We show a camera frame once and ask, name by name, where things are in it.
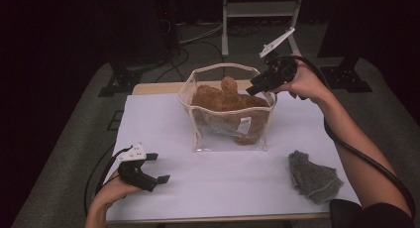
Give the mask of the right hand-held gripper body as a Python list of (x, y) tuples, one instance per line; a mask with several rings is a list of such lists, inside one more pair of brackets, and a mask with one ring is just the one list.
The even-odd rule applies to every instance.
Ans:
[(293, 33), (295, 29), (290, 27), (284, 34), (271, 43), (264, 45), (260, 52), (260, 57), (264, 59), (264, 62), (268, 66), (268, 69), (263, 73), (270, 73), (272, 75), (272, 86), (266, 88), (278, 88), (284, 82), (290, 82), (296, 71), (297, 64), (293, 57), (280, 56), (275, 49), (286, 41)]

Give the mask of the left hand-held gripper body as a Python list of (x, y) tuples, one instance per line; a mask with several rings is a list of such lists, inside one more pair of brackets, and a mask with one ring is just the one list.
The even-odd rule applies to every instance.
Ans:
[(142, 171), (142, 166), (146, 161), (146, 152), (142, 144), (136, 144), (124, 149), (117, 157), (120, 162), (118, 174), (121, 181), (133, 185), (142, 190), (152, 192), (158, 185), (158, 179)]

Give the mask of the brown teddy bear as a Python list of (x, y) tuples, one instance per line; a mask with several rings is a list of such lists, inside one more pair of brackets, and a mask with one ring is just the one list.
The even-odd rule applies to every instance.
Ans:
[(253, 145), (261, 138), (269, 115), (264, 110), (238, 113), (253, 107), (268, 108), (269, 104), (260, 97), (240, 94), (237, 81), (230, 76), (223, 78), (221, 88), (200, 85), (191, 105), (204, 108), (204, 111), (193, 111), (198, 125), (230, 134), (240, 146)]

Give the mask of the clear plastic bag beige trim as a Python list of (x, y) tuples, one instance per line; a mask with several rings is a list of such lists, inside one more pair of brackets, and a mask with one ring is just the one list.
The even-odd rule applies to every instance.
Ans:
[(184, 84), (181, 86), (177, 98), (184, 108), (185, 113), (189, 116), (193, 128), (193, 150), (195, 152), (209, 152), (209, 151), (265, 151), (267, 149), (267, 132), (271, 124), (273, 109), (275, 108), (277, 98), (270, 92), (260, 92), (255, 97), (265, 99), (269, 104), (268, 108), (253, 107), (250, 109), (238, 110), (238, 113), (264, 110), (269, 113), (267, 121), (263, 128), (261, 138), (253, 145), (240, 146), (234, 137), (230, 134), (220, 133), (205, 126), (197, 124), (196, 118), (193, 115), (194, 110), (202, 110), (204, 108), (199, 106), (192, 106), (191, 101), (194, 93), (200, 85), (209, 85), (215, 88), (221, 88), (221, 81), (225, 76), (233, 77), (238, 84), (238, 92), (240, 94), (247, 94), (246, 89), (251, 84), (251, 79), (259, 75), (259, 72), (249, 66), (237, 63), (217, 63), (202, 68), (195, 69), (191, 72)]

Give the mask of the grey fuzzy doll garment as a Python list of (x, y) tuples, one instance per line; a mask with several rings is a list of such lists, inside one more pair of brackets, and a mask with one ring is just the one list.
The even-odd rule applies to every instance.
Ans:
[(288, 164), (293, 187), (315, 204), (335, 198), (344, 184), (336, 169), (310, 162), (308, 154), (294, 151)]

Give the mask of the person's right hand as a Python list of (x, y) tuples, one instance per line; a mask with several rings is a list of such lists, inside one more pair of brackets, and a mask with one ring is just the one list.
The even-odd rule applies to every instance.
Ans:
[(293, 98), (307, 98), (318, 105), (328, 102), (332, 96), (331, 91), (305, 62), (300, 59), (296, 62), (297, 71), (293, 79), (280, 85), (273, 92), (288, 92)]

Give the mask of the person's left hand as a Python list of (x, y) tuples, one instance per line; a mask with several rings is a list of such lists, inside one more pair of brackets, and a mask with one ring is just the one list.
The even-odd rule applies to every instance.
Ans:
[(88, 209), (88, 215), (105, 216), (107, 210), (113, 205), (114, 202), (126, 197), (130, 193), (137, 191), (140, 191), (140, 189), (121, 181), (119, 174), (114, 171), (110, 178), (100, 188), (99, 192), (95, 195)]

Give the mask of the black floor box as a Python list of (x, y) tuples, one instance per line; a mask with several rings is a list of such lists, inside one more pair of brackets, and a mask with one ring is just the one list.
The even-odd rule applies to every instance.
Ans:
[(107, 130), (108, 131), (117, 131), (120, 127), (122, 117), (123, 117), (124, 111), (123, 110), (116, 110), (108, 123)]

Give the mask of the black stand base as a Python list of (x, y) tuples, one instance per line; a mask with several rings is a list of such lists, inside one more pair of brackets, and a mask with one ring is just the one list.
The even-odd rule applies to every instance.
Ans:
[(99, 97), (112, 97), (116, 93), (132, 92), (141, 81), (143, 73), (138, 69), (128, 69), (121, 61), (111, 61), (112, 76), (101, 88)]
[(358, 56), (346, 56), (337, 66), (323, 66), (321, 71), (331, 89), (346, 89), (350, 93), (372, 92), (368, 83), (356, 72)]

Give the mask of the white metal stand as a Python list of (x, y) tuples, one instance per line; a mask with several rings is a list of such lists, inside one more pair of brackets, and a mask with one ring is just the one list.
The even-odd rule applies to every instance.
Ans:
[(222, 56), (229, 55), (228, 41), (228, 20), (231, 18), (259, 18), (259, 17), (290, 17), (289, 30), (284, 41), (288, 41), (291, 51), (299, 53), (299, 48), (294, 40), (293, 29), (296, 27), (302, 0), (280, 1), (280, 2), (245, 2), (230, 3), (223, 0), (222, 16), (222, 37), (221, 47)]

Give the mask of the black upright stand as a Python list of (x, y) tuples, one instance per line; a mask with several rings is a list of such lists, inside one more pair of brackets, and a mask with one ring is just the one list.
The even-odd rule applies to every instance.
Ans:
[(179, 48), (175, 19), (176, 10), (175, 0), (157, 0), (157, 15), (160, 23), (160, 31), (166, 50), (169, 53), (173, 53)]

